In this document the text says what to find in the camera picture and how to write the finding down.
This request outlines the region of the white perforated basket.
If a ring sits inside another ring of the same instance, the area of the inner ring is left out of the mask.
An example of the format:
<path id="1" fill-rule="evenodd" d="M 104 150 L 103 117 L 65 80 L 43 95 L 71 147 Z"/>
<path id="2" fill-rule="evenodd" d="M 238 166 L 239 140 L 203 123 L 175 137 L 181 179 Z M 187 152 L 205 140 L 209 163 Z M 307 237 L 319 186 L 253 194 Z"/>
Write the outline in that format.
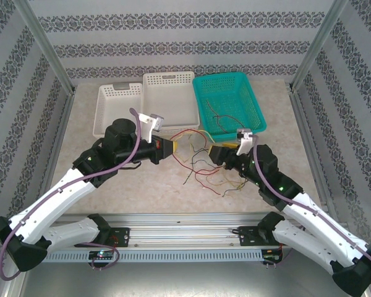
<path id="1" fill-rule="evenodd" d="M 164 118 L 159 133 L 171 135 L 200 126 L 192 71 L 143 75 L 143 113 Z"/>

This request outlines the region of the teal perforated basket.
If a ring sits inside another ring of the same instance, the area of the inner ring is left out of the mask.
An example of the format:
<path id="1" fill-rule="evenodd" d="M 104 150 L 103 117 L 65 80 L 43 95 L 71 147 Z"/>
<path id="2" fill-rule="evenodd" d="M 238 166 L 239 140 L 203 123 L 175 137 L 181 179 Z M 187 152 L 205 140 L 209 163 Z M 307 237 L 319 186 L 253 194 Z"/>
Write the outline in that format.
<path id="1" fill-rule="evenodd" d="M 200 120 L 215 142 L 236 140 L 237 129 L 263 132 L 267 124 L 247 76 L 242 72 L 196 77 Z"/>

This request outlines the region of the small controller circuit board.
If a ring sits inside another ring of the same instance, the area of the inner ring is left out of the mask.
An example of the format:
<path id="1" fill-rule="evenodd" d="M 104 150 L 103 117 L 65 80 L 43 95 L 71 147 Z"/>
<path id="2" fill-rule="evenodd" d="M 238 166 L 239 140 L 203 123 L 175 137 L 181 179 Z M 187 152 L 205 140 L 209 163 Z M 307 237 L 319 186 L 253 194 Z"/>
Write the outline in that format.
<path id="1" fill-rule="evenodd" d="M 100 251 L 90 251 L 88 255 L 89 260 L 106 260 L 106 261 L 111 261 L 114 258 L 114 253 L 113 251 L 105 251 L 105 250 L 100 250 Z"/>
<path id="2" fill-rule="evenodd" d="M 267 249 L 267 250 L 263 250 L 262 251 L 262 257 L 263 257 L 263 261 L 264 262 L 267 262 L 267 263 L 279 263 L 282 261 L 283 259 L 283 252 L 282 250 L 271 250 L 271 249 Z"/>

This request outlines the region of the aluminium side rail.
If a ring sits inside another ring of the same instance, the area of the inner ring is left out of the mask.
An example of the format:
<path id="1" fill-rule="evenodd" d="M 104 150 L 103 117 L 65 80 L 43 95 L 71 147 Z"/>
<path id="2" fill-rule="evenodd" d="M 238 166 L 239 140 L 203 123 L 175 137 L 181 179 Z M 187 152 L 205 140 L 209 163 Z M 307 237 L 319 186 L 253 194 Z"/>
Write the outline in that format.
<path id="1" fill-rule="evenodd" d="M 77 90 L 74 89 L 73 92 L 67 96 L 66 103 L 64 104 L 63 109 L 61 111 L 53 143 L 47 158 L 47 164 L 43 172 L 42 176 L 43 179 L 41 180 L 40 187 L 33 202 L 36 202 L 42 195 L 44 195 L 51 188 L 51 183 L 56 169 L 56 164 L 58 162 L 62 142 L 64 139 L 64 134 L 66 132 L 67 123 L 69 121 L 71 109 L 74 104 L 76 91 Z"/>
<path id="2" fill-rule="evenodd" d="M 288 95 L 291 101 L 291 105 L 294 111 L 297 125 L 299 127 L 301 138 L 304 144 L 305 152 L 306 152 L 309 166 L 312 172 L 317 194 L 318 194 L 320 202 L 322 203 L 322 209 L 328 212 L 329 214 L 331 214 L 332 205 L 331 205 L 331 200 L 330 200 L 331 198 L 330 193 L 325 183 L 323 171 L 320 168 L 317 151 L 315 149 L 314 142 L 312 140 L 312 135 L 310 134 L 310 129 L 307 125 L 305 114 L 303 112 L 303 109 L 301 107 L 301 103 L 299 101 L 297 94 L 294 93 L 291 89 L 289 89 Z"/>

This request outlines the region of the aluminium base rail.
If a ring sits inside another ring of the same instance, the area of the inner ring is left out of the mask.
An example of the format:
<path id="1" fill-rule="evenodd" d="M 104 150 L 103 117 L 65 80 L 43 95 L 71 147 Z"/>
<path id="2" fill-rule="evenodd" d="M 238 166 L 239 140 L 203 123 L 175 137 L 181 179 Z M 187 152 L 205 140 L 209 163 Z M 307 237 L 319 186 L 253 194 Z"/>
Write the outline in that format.
<path id="1" fill-rule="evenodd" d="M 240 226 L 256 226 L 266 212 L 103 214 L 112 228 L 129 228 L 127 247 L 119 249 L 240 249 Z"/>

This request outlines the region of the aluminium frame post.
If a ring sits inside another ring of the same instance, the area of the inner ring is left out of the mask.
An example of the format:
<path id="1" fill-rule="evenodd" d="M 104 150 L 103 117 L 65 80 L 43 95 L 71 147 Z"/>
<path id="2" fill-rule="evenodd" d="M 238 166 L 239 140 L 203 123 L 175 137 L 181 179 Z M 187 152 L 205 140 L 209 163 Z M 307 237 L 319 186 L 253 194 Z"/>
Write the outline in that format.
<path id="1" fill-rule="evenodd" d="M 28 0 L 12 0 L 67 94 L 75 87 Z"/>
<path id="2" fill-rule="evenodd" d="M 310 47 L 308 48 L 305 57 L 298 67 L 293 80 L 289 84 L 291 92 L 295 92 L 300 87 L 347 3 L 348 0 L 333 0 L 333 3 L 323 19 L 322 24 L 318 29 Z"/>

